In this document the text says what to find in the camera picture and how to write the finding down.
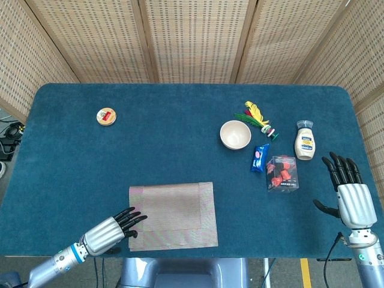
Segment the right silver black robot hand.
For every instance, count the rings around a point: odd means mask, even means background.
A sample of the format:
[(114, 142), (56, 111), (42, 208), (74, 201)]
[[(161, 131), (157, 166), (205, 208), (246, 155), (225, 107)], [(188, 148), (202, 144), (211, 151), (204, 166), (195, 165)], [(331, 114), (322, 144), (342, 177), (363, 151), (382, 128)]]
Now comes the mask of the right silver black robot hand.
[(344, 158), (334, 152), (322, 157), (338, 206), (331, 208), (317, 199), (315, 207), (325, 214), (339, 218), (352, 230), (370, 229), (377, 222), (377, 215), (369, 187), (363, 182), (359, 167), (351, 158)]

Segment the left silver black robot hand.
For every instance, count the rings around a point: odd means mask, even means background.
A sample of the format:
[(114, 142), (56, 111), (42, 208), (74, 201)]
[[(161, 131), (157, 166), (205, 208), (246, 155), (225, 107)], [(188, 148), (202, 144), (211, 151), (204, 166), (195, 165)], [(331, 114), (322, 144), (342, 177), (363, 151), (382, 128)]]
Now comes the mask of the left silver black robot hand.
[(147, 218), (147, 215), (135, 211), (135, 207), (129, 207), (87, 231), (80, 238), (80, 245), (91, 256), (102, 255), (123, 239), (137, 238), (138, 231), (133, 227)]

